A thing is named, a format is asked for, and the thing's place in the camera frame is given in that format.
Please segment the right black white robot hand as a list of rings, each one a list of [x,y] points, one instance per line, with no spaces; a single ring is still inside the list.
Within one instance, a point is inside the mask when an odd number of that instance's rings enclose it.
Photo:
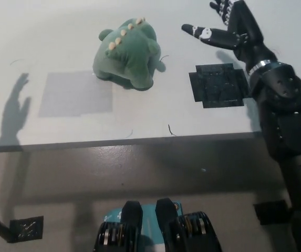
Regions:
[[[210,7],[221,17],[227,30],[183,24],[181,29],[204,44],[231,50],[245,63],[248,74],[271,62],[276,55],[264,44],[263,34],[245,1],[212,1]]]

